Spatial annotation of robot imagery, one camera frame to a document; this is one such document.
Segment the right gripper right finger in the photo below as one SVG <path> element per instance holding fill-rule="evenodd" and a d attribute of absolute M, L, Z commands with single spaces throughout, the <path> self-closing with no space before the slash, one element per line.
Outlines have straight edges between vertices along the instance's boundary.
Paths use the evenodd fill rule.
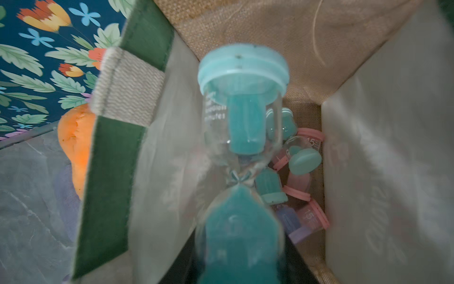
<path fill-rule="evenodd" d="M 319 284 L 289 237 L 285 238 L 282 269 L 283 284 Z"/>

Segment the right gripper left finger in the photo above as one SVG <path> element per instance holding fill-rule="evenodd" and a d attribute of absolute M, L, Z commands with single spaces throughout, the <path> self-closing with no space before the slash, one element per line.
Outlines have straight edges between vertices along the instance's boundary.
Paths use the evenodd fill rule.
<path fill-rule="evenodd" d="M 195 234 L 191 234 L 159 284 L 196 284 Z"/>

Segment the purple hourglass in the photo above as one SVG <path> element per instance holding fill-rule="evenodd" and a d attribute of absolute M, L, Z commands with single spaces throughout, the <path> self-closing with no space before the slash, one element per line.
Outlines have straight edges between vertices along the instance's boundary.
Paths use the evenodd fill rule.
<path fill-rule="evenodd" d="M 280 205 L 277 207 L 275 213 L 293 244 L 300 243 L 313 233 L 307 225 L 302 223 L 293 208 Z"/>

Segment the pink hourglass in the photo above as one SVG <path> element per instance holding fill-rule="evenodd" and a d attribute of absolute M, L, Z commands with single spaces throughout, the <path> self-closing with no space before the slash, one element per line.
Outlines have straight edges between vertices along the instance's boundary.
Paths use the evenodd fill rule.
<path fill-rule="evenodd" d="M 288 165 L 294 175 L 313 172 L 322 163 L 320 148 L 324 139 L 324 134 L 318 130 L 298 129 L 297 134 L 286 140 L 272 158 L 271 167 L 279 171 Z"/>
<path fill-rule="evenodd" d="M 309 173 L 304 175 L 294 175 L 289 173 L 287 183 L 283 187 L 283 192 L 301 201 L 311 201 L 309 194 L 311 176 Z"/>
<path fill-rule="evenodd" d="M 330 223 L 320 205 L 312 199 L 296 212 L 301 224 L 313 233 L 329 228 Z"/>

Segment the teal hourglass front pair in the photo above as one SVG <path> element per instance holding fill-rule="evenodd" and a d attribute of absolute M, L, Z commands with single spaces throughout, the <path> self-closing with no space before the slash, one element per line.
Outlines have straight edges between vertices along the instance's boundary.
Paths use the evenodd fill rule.
<path fill-rule="evenodd" d="M 307 138 L 297 134 L 297 125 L 289 108 L 281 109 L 281 124 L 274 120 L 273 109 L 266 112 L 267 138 L 274 140 L 275 132 L 280 129 L 283 144 L 281 149 L 271 158 L 269 166 L 279 171 L 285 165 L 293 175 L 305 175 L 313 172 L 321 163 L 322 156 L 314 149 Z"/>

